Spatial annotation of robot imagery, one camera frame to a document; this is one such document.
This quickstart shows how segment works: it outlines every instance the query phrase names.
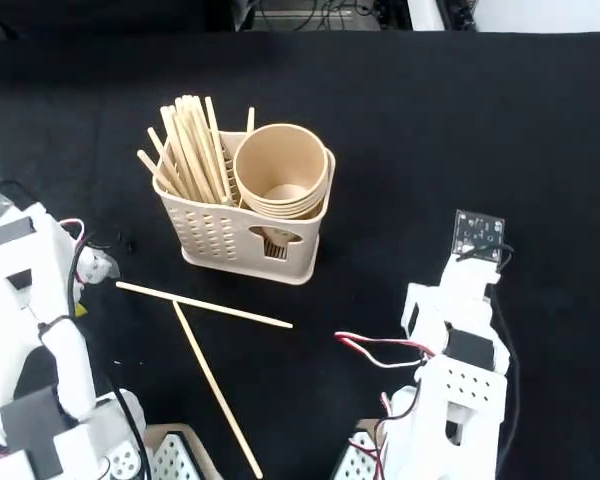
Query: black table surface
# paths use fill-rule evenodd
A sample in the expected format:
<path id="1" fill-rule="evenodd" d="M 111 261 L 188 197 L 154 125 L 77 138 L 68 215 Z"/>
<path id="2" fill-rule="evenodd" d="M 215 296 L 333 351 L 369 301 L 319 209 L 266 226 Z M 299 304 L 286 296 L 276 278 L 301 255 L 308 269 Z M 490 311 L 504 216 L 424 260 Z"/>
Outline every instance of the black table surface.
<path id="1" fill-rule="evenodd" d="M 257 125 L 305 125 L 335 152 L 306 285 L 182 260 L 135 151 L 150 148 L 158 107 L 185 93 L 211 95 L 223 129 L 243 128 L 253 105 Z M 0 43 L 0 178 L 56 218 L 135 239 L 116 253 L 128 281 L 295 324 L 185 311 L 272 479 L 327 479 L 356 420 L 381 414 L 379 393 L 412 382 L 332 333 L 401 336 L 407 284 L 438 282 L 455 209 L 505 217 L 516 255 L 499 297 L 522 409 L 503 478 L 600 479 L 600 34 Z M 191 424 L 225 478 L 252 478 L 170 303 L 110 284 L 85 303 L 84 326 L 148 422 Z M 48 359 L 32 364 L 24 383 L 43 382 Z"/>

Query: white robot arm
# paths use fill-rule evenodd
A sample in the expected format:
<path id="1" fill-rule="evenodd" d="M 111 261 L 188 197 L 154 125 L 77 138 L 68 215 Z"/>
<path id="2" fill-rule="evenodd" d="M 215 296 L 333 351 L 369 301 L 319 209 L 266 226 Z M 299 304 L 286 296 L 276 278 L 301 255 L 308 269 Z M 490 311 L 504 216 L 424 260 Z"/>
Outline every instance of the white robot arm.
<path id="1" fill-rule="evenodd" d="M 417 387 L 395 392 L 389 418 L 376 427 L 372 440 L 384 448 L 367 455 L 380 457 L 381 478 L 495 478 L 510 353 L 491 326 L 485 291 L 510 258 L 501 263 L 503 253 L 512 252 L 503 235 L 502 219 L 458 211 L 440 284 L 409 284 L 401 325 L 428 353 L 414 375 Z"/>
<path id="2" fill-rule="evenodd" d="M 76 240 L 41 204 L 20 211 L 8 202 L 4 208 L 4 200 L 0 197 L 0 445 L 10 454 L 0 458 L 0 479 L 98 478 L 107 454 L 126 448 L 138 460 L 137 449 L 143 447 L 129 440 L 116 398 L 96 399 L 87 347 L 69 302 L 79 300 L 83 282 L 116 275 L 117 265 L 84 247 L 70 298 Z M 14 400 L 24 362 L 41 345 L 55 357 L 58 385 Z M 130 392 L 123 396 L 144 430 L 137 399 Z M 125 475 L 135 475 L 139 463 Z"/>

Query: beige plastic caddy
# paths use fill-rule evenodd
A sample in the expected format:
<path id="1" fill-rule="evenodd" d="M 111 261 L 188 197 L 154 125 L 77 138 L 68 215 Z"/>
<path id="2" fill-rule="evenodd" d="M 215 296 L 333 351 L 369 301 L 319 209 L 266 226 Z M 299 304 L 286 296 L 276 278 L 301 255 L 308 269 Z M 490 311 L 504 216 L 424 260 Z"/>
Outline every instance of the beige plastic caddy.
<path id="1" fill-rule="evenodd" d="M 227 158 L 233 159 L 245 132 L 220 132 Z M 165 145 L 171 153 L 170 145 Z M 163 190 L 153 177 L 155 192 L 171 219 L 182 245 L 184 259 L 200 267 L 266 278 L 300 285 L 313 275 L 319 243 L 320 223 L 329 207 L 335 171 L 333 153 L 326 149 L 328 172 L 326 193 L 319 212 L 312 218 L 278 219 L 245 209 L 201 203 L 176 197 Z M 162 157 L 158 170 L 166 174 Z M 231 191 L 237 193 L 235 176 L 228 168 Z M 291 241 L 272 242 L 266 232 L 289 232 Z"/>

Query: wooden chopstick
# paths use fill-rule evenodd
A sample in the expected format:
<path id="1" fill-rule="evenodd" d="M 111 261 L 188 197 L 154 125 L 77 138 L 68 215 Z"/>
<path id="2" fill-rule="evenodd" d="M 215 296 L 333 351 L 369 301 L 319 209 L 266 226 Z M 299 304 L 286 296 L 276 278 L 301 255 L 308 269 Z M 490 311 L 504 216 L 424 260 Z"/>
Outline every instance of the wooden chopstick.
<path id="1" fill-rule="evenodd" d="M 191 305 L 193 307 L 204 308 L 206 310 L 224 313 L 225 315 L 232 315 L 234 317 L 253 320 L 254 322 L 265 323 L 274 327 L 293 328 L 293 325 L 291 323 L 283 322 L 282 320 L 277 320 L 275 318 L 265 317 L 264 315 L 258 315 L 256 313 L 244 312 L 242 310 L 224 307 L 222 305 L 216 305 L 213 303 L 207 303 L 201 300 L 195 300 L 193 298 L 182 297 L 180 295 L 174 295 L 168 292 L 161 292 L 160 290 L 154 290 L 152 288 L 142 287 L 140 285 L 134 285 L 132 283 L 116 282 L 116 287 L 121 288 L 123 290 L 128 290 L 130 292 L 141 293 L 143 295 L 162 298 L 164 300 L 170 300 L 172 302 L 184 303 L 185 305 Z"/>
<path id="2" fill-rule="evenodd" d="M 204 159 L 207 170 L 207 179 L 209 185 L 213 186 L 214 193 L 220 199 L 224 196 L 224 189 L 222 187 L 222 181 L 220 180 L 220 172 L 215 157 L 211 153 L 211 137 L 209 135 L 209 127 L 204 119 L 204 112 L 202 110 L 202 104 L 200 103 L 199 97 L 194 97 L 192 101 L 191 114 L 193 118 L 194 130 L 197 132 L 198 147 L 200 149 L 200 156 Z"/>
<path id="3" fill-rule="evenodd" d="M 220 141 L 220 132 L 218 131 L 218 121 L 216 120 L 216 114 L 213 109 L 213 102 L 211 97 L 205 97 L 205 106 L 207 107 L 207 116 L 209 117 L 209 126 L 211 130 L 211 138 L 213 140 L 213 148 L 216 154 L 216 162 L 218 164 L 218 170 L 220 171 L 220 178 L 222 179 L 222 186 L 224 188 L 224 197 L 227 197 L 229 204 L 233 203 L 233 195 L 231 194 L 231 185 L 229 184 L 229 177 L 227 176 L 227 167 L 224 163 L 224 155 L 222 154 L 222 142 Z"/>
<path id="4" fill-rule="evenodd" d="M 247 135 L 253 133 L 256 126 L 256 109 L 249 107 L 249 113 L 247 113 Z"/>
<path id="5" fill-rule="evenodd" d="M 180 195 L 182 198 L 189 198 L 187 188 L 184 186 L 184 183 L 182 183 L 182 180 L 180 179 L 180 176 L 178 175 L 178 172 L 176 171 L 176 168 L 172 163 L 173 161 L 171 160 L 171 157 L 169 156 L 169 154 L 167 153 L 167 150 L 162 145 L 160 138 L 158 138 L 158 134 L 153 129 L 153 127 L 147 128 L 147 133 L 149 134 L 149 138 L 151 138 L 151 141 L 153 142 L 153 146 L 155 147 L 156 151 L 158 152 L 158 155 L 160 155 L 160 158 L 162 158 L 162 162 L 164 163 L 164 166 L 166 167 L 167 171 L 169 172 L 169 176 L 173 180 L 173 183 L 176 187 L 176 191 L 177 191 L 178 195 Z"/>
<path id="6" fill-rule="evenodd" d="M 220 199 L 218 198 L 216 200 L 211 192 L 211 188 L 207 183 L 207 178 L 202 170 L 200 159 L 196 154 L 195 147 L 193 146 L 192 140 L 189 138 L 189 134 L 187 133 L 182 118 L 179 114 L 175 114 L 173 116 L 173 120 L 178 132 L 178 138 L 180 139 L 180 146 L 183 149 L 185 159 L 191 168 L 194 181 L 196 182 L 196 186 L 198 187 L 200 195 L 202 196 L 202 201 L 206 203 L 218 203 Z"/>
<path id="7" fill-rule="evenodd" d="M 191 172 L 189 171 L 189 165 L 184 155 L 184 150 L 180 144 L 180 137 L 178 136 L 178 131 L 176 130 L 173 113 L 169 107 L 161 107 L 160 115 L 162 116 L 164 128 L 167 131 L 167 136 L 169 137 L 169 141 L 171 143 L 171 149 L 173 150 L 174 157 L 178 163 L 178 168 L 184 179 L 184 184 L 187 187 L 187 192 L 189 192 L 189 198 L 191 200 L 200 201 L 200 196 L 198 195 L 195 185 L 193 184 Z"/>
<path id="8" fill-rule="evenodd" d="M 145 167 L 151 172 L 151 174 L 158 179 L 158 181 L 162 184 L 162 187 L 166 189 L 171 194 L 178 194 L 178 190 L 173 186 L 173 184 L 169 181 L 169 179 L 160 171 L 156 164 L 153 163 L 153 160 L 149 158 L 147 152 L 144 150 L 138 150 L 137 152 L 138 158 L 144 164 Z"/>
<path id="9" fill-rule="evenodd" d="M 258 465 L 256 457 L 253 455 L 253 452 L 251 451 L 251 448 L 249 447 L 246 438 L 244 438 L 244 434 L 242 433 L 242 430 L 240 430 L 240 426 L 238 425 L 236 418 L 233 416 L 233 412 L 231 412 L 231 408 L 229 408 L 229 404 L 224 398 L 224 395 L 222 394 L 222 391 L 218 386 L 218 382 L 216 382 L 216 379 L 213 376 L 213 373 L 211 372 L 211 368 L 209 368 L 209 364 L 204 358 L 202 349 L 200 348 L 196 337 L 193 335 L 193 331 L 191 330 L 191 327 L 189 326 L 189 323 L 187 322 L 184 313 L 182 313 L 182 309 L 180 308 L 178 302 L 173 302 L 173 309 L 176 312 L 178 320 L 180 320 L 182 329 L 184 330 L 184 333 L 187 336 L 187 339 L 189 340 L 189 344 L 191 345 L 191 349 L 193 350 L 193 353 L 196 356 L 196 359 L 198 360 L 198 364 L 200 365 L 200 368 L 202 369 L 202 372 L 204 373 L 207 382 L 209 382 L 209 386 L 211 387 L 211 390 L 213 391 L 216 400 L 220 404 L 222 413 L 224 413 L 227 422 L 229 422 L 229 426 L 231 427 L 231 430 L 233 431 L 233 434 L 235 435 L 236 440 L 238 441 L 238 444 L 240 445 L 240 448 L 244 453 L 244 456 L 246 457 L 247 461 L 249 462 L 249 465 L 251 466 L 251 469 L 253 470 L 253 474 L 258 479 L 263 478 L 260 465 Z"/>

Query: chopstick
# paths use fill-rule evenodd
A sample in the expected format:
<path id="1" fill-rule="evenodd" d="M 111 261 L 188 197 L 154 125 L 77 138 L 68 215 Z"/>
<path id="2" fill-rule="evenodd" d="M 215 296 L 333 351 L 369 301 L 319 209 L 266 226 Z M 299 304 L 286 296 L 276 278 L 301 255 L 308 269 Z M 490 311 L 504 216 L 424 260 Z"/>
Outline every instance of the chopstick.
<path id="1" fill-rule="evenodd" d="M 197 195 L 198 192 L 195 190 L 195 187 L 193 185 L 193 180 L 189 171 L 189 165 L 185 159 L 184 150 L 182 149 L 182 145 L 180 144 L 180 137 L 178 136 L 178 131 L 176 130 L 175 122 L 170 108 L 161 107 L 160 115 L 162 116 L 164 128 L 167 131 L 167 138 L 171 144 L 171 150 L 173 150 L 174 157 L 176 159 L 176 162 L 178 163 L 178 167 L 180 168 L 180 173 L 182 174 L 182 177 L 184 179 L 184 184 L 187 187 L 189 198 L 191 200 L 199 201 L 200 197 L 199 195 Z"/>
<path id="2" fill-rule="evenodd" d="M 195 202 L 235 207 L 240 194 L 234 178 L 233 158 L 228 156 L 220 136 L 211 97 L 205 97 L 204 104 L 198 96 L 183 95 L 175 99 L 174 105 L 160 107 L 166 141 L 160 140 L 153 127 L 147 129 L 164 164 L 160 169 L 162 175 L 155 176 L 173 195 Z M 247 134 L 254 128 L 255 108 L 249 107 Z M 148 156 L 143 155 L 145 166 L 146 160 L 155 166 Z"/>
<path id="3" fill-rule="evenodd" d="M 209 382 L 209 386 L 211 387 L 211 390 L 213 391 L 216 400 L 220 404 L 222 413 L 224 413 L 227 422 L 229 422 L 229 426 L 231 427 L 231 430 L 233 431 L 233 434 L 235 435 L 236 440 L 238 441 L 238 444 L 240 445 L 240 448 L 244 453 L 244 456 L 246 457 L 247 461 L 249 462 L 249 465 L 251 466 L 251 469 L 253 470 L 253 474 L 258 479 L 263 478 L 260 465 L 258 465 L 256 457 L 253 455 L 253 452 L 251 451 L 251 448 L 249 447 L 246 438 L 244 438 L 244 434 L 242 433 L 242 430 L 240 430 L 240 426 L 238 425 L 236 418 L 233 416 L 233 412 L 231 412 L 231 408 L 229 408 L 229 404 L 224 398 L 224 395 L 222 394 L 222 391 L 218 386 L 218 382 L 216 382 L 216 379 L 213 376 L 213 373 L 211 372 L 211 368 L 209 368 L 209 364 L 204 358 L 202 349 L 200 348 L 196 337 L 193 335 L 193 331 L 191 330 L 191 327 L 189 326 L 189 323 L 187 322 L 184 313 L 182 313 L 182 309 L 180 308 L 178 302 L 173 302 L 173 309 L 176 312 L 178 320 L 180 320 L 182 329 L 184 330 L 184 333 L 187 336 L 187 339 L 189 340 L 189 344 L 191 345 L 191 349 L 193 350 L 193 353 L 196 356 L 196 359 L 198 360 L 198 364 L 200 365 L 200 368 L 202 369 L 202 372 L 204 373 L 207 382 Z"/>
<path id="4" fill-rule="evenodd" d="M 229 185 L 229 177 L 227 176 L 227 166 L 224 163 L 224 155 L 222 154 L 222 143 L 220 141 L 220 132 L 218 131 L 218 121 L 216 120 L 216 113 L 213 109 L 211 97 L 205 97 L 204 104 L 207 107 L 211 138 L 213 139 L 213 149 L 216 154 L 216 162 L 218 164 L 218 170 L 220 171 L 220 177 L 222 178 L 222 187 L 224 188 L 223 197 L 226 197 L 228 203 L 232 204 L 233 195 L 231 195 L 231 185 Z"/>
<path id="5" fill-rule="evenodd" d="M 256 125 L 256 109 L 249 107 L 249 113 L 247 113 L 247 135 L 253 133 Z"/>
<path id="6" fill-rule="evenodd" d="M 172 302 L 175 301 L 178 303 L 184 303 L 185 305 L 191 305 L 193 307 L 204 308 L 206 310 L 212 310 L 214 312 L 232 315 L 234 317 L 241 317 L 247 320 L 253 320 L 254 322 L 265 323 L 274 327 L 293 328 L 293 325 L 291 323 L 283 322 L 282 320 L 277 320 L 275 318 L 265 317 L 264 315 L 258 315 L 256 313 L 244 312 L 242 310 L 224 307 L 222 305 L 216 305 L 213 303 L 207 303 L 201 300 L 195 300 L 193 298 L 182 297 L 180 295 L 174 295 L 168 292 L 161 292 L 160 290 L 154 290 L 152 288 L 134 285 L 133 283 L 116 282 L 116 287 L 121 288 L 122 290 L 128 290 L 130 292 L 141 293 L 143 295 L 149 295 L 151 297 L 162 298 L 164 300 L 170 300 Z"/>
<path id="7" fill-rule="evenodd" d="M 167 177 L 165 177 L 164 174 L 160 170 L 158 170 L 158 167 L 156 167 L 156 164 L 153 163 L 153 160 L 149 158 L 147 152 L 145 152 L 144 150 L 138 150 L 137 155 L 140 161 L 144 164 L 144 166 L 147 167 L 147 169 L 151 172 L 151 174 L 154 177 L 156 177 L 160 183 L 162 183 L 162 186 L 165 189 L 170 190 L 169 193 L 179 194 L 178 190 L 173 186 L 169 179 L 167 179 Z"/>
<path id="8" fill-rule="evenodd" d="M 171 179 L 174 181 L 174 184 L 176 186 L 176 192 L 181 197 L 188 198 L 189 194 L 187 192 L 187 188 L 182 183 L 182 180 L 180 179 L 180 176 L 178 175 L 178 172 L 176 171 L 176 168 L 172 163 L 171 157 L 167 154 L 167 150 L 162 146 L 162 143 L 158 138 L 158 134 L 153 129 L 153 127 L 149 127 L 147 129 L 147 132 L 149 133 L 149 138 L 151 138 L 153 146 L 158 152 L 158 155 L 160 155 L 160 158 L 162 158 L 162 163 L 164 163 L 167 171 L 169 172 L 169 175 L 171 176 Z"/>

